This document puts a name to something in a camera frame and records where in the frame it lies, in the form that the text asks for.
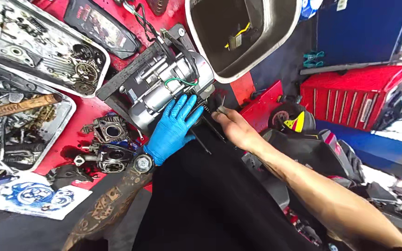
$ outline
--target forearm tattoo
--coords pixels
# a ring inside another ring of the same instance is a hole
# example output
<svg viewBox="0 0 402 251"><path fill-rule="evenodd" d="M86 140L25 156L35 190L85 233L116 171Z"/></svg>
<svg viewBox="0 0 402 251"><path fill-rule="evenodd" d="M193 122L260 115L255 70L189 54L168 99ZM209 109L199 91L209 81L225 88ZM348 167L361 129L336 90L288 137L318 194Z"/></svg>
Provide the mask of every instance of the forearm tattoo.
<svg viewBox="0 0 402 251"><path fill-rule="evenodd" d="M140 189L151 180L152 174L137 174L131 170L112 188L102 194L83 215L69 234L62 251L69 250L83 238L92 240L104 233L126 215Z"/></svg>

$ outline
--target red tool chest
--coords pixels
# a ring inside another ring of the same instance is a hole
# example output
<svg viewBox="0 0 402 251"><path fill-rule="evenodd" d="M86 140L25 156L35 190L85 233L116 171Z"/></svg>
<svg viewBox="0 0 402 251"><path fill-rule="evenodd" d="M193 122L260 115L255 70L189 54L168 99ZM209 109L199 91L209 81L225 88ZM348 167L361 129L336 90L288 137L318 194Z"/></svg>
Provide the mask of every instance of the red tool chest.
<svg viewBox="0 0 402 251"><path fill-rule="evenodd" d="M316 119L370 131L401 82L402 66L369 66L343 75L320 73L301 85L301 105Z"/></svg>

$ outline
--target black wire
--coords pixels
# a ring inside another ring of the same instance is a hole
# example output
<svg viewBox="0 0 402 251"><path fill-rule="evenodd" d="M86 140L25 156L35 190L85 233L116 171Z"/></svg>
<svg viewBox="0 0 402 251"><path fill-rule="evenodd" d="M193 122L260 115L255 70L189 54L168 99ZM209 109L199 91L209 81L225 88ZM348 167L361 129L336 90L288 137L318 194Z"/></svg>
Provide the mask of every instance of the black wire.
<svg viewBox="0 0 402 251"><path fill-rule="evenodd" d="M149 42L155 42L158 44L158 46L161 48L161 50L164 52L164 54L167 57L167 62L168 63L172 63L174 61L176 61L175 55L173 55L170 51L170 49L168 48L167 45L162 44L160 41L158 41L158 33L156 32L156 29L154 29L153 25L151 25L151 23L149 23L146 19L145 19L145 9L142 3L139 3L136 7L136 12L138 12L140 9L142 9L142 16L138 17L136 16L136 20L139 23L139 25L141 25L144 28L144 33L145 33L145 37L147 38L147 40ZM153 33L154 37L150 38L148 36L147 32L151 32Z"/></svg>
<svg viewBox="0 0 402 251"><path fill-rule="evenodd" d="M198 72L197 64L195 63L195 60L193 59L192 55L190 54L190 51L188 51L185 46L180 43L178 40L176 40L174 37L169 36L169 40L176 46L176 48L184 55L184 57L187 59L188 63L192 67L193 73L195 73L195 78L199 79L200 74Z"/></svg>

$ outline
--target gear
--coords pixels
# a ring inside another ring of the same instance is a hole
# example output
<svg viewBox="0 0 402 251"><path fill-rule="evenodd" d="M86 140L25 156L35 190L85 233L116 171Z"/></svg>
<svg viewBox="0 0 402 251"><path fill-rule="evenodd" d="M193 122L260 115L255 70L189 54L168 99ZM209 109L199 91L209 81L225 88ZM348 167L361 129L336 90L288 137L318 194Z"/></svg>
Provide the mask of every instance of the gear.
<svg viewBox="0 0 402 251"><path fill-rule="evenodd" d="M75 66L75 72L82 81L93 83L97 81L97 70L88 63L79 63Z"/></svg>
<svg viewBox="0 0 402 251"><path fill-rule="evenodd" d="M96 91L93 85L80 81L74 84L74 90L82 95L93 94Z"/></svg>

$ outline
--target gloved hand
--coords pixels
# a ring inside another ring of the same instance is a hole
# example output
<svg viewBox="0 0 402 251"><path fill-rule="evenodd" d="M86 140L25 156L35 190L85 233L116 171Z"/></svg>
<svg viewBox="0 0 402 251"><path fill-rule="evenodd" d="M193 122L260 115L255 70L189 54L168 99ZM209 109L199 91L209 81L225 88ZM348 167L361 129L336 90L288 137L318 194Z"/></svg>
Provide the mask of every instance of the gloved hand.
<svg viewBox="0 0 402 251"><path fill-rule="evenodd" d="M144 146L144 151L153 157L157 166L181 149L187 142L195 139L194 135L186 135L187 131L201 116L204 107L200 106L185 121L190 110L197 100L196 95L192 95L187 101L184 94L175 105L175 100L170 101L164 110L161 120L154 129L148 145Z"/></svg>

